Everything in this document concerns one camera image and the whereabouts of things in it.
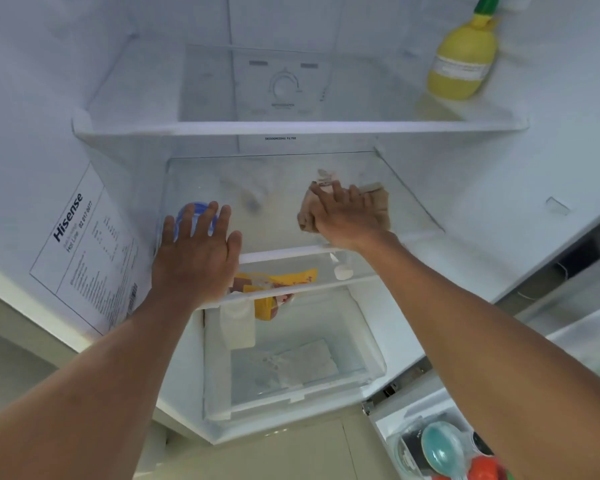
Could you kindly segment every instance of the yellow package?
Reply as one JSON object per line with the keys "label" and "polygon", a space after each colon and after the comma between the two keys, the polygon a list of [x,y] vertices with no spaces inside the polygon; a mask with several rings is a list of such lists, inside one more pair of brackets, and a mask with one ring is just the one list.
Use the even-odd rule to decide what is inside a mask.
{"label": "yellow package", "polygon": [[[264,273],[238,273],[233,279],[233,286],[230,291],[250,293],[273,288],[302,285],[316,281],[317,277],[318,270],[316,268],[309,269],[302,273],[281,274],[279,276],[270,276]],[[283,294],[254,300],[256,318],[263,321],[272,320],[278,313],[280,305],[288,303],[293,296],[293,294]]]}

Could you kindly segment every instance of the bottle label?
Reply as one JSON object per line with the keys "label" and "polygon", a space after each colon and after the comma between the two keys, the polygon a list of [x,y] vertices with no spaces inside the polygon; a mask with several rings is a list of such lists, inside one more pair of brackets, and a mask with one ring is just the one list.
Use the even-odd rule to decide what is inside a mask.
{"label": "bottle label", "polygon": [[471,64],[436,55],[432,70],[450,79],[482,80],[490,68],[491,64]]}

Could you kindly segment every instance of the hand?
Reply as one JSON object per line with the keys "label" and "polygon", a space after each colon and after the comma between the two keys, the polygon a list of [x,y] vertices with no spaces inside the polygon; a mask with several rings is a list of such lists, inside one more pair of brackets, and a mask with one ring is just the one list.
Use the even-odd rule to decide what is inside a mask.
{"label": "hand", "polygon": [[336,181],[330,194],[314,183],[311,191],[320,199],[313,202],[309,209],[315,226],[334,246],[361,252],[364,247],[372,245],[376,237],[391,234],[380,227],[374,215],[371,196],[360,195],[355,185],[347,190]]}
{"label": "hand", "polygon": [[194,205],[188,204],[175,242],[175,220],[172,216],[164,220],[162,243],[153,262],[153,289],[167,293],[182,291],[195,302],[195,307],[224,296],[238,271],[242,234],[234,231],[227,239],[231,207],[224,205],[214,233],[209,236],[209,226],[217,210],[218,203],[211,202],[198,218],[192,236]]}

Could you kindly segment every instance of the brown cloth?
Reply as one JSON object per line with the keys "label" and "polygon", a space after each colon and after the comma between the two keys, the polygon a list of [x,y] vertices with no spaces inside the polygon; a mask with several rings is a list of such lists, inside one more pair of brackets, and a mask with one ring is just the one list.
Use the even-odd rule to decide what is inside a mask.
{"label": "brown cloth", "polygon": [[[332,186],[322,187],[322,190],[328,193],[333,193]],[[369,194],[374,208],[374,214],[380,224],[380,227],[385,230],[391,229],[391,220],[389,220],[389,192],[384,190],[384,186],[379,182],[370,185],[359,187],[360,195]],[[318,195],[311,191],[311,188],[304,194],[300,212],[298,212],[298,225],[300,229],[306,232],[318,232],[315,228],[315,220],[309,211],[311,204],[314,201],[320,201]]]}

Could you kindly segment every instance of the forearm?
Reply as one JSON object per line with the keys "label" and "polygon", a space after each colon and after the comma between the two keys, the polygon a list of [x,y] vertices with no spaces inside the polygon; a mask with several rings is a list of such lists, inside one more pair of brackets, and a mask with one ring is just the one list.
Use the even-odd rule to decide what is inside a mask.
{"label": "forearm", "polygon": [[361,250],[471,424],[516,478],[600,476],[600,379],[383,234]]}
{"label": "forearm", "polygon": [[125,323],[1,412],[0,478],[130,478],[196,306],[152,291]]}

